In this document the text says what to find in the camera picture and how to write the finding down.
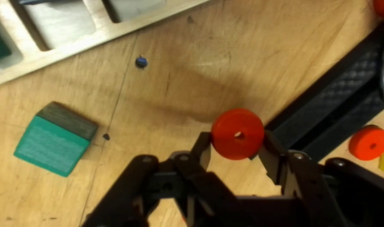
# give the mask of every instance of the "wooden floor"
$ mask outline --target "wooden floor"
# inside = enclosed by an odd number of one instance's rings
[[[0,225],[79,225],[132,156],[189,148],[231,107],[267,122],[375,26],[370,2],[213,0],[0,85]],[[12,156],[50,100],[101,124],[69,177]],[[384,112],[372,122],[384,128]],[[346,146],[332,155],[351,158]],[[376,170],[376,161],[360,163]],[[259,160],[213,153],[209,168],[237,194],[279,191]],[[150,223],[183,225],[171,200]]]

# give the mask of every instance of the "small blue dot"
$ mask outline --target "small blue dot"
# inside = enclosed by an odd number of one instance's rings
[[[140,55],[139,57],[136,57],[135,64],[137,68],[145,68],[149,62],[146,61],[146,59],[144,56]]]

